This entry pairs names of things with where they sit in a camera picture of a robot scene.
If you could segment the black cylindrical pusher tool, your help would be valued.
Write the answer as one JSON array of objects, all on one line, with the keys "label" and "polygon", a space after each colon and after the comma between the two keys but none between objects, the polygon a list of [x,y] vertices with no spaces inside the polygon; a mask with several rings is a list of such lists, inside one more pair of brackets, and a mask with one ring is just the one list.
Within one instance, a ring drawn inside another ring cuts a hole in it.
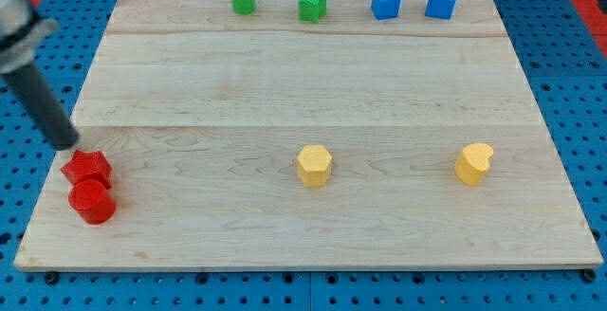
[{"label": "black cylindrical pusher tool", "polygon": [[79,134],[35,62],[1,75],[45,140],[56,151],[72,148]]}]

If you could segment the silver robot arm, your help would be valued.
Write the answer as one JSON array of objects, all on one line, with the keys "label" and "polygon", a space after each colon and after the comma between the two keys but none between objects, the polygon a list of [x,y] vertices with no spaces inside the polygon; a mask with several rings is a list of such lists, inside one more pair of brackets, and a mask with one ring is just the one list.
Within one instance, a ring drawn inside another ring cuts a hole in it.
[{"label": "silver robot arm", "polygon": [[1,0],[1,77],[50,146],[63,151],[79,134],[35,63],[36,47],[57,29],[29,0]]}]

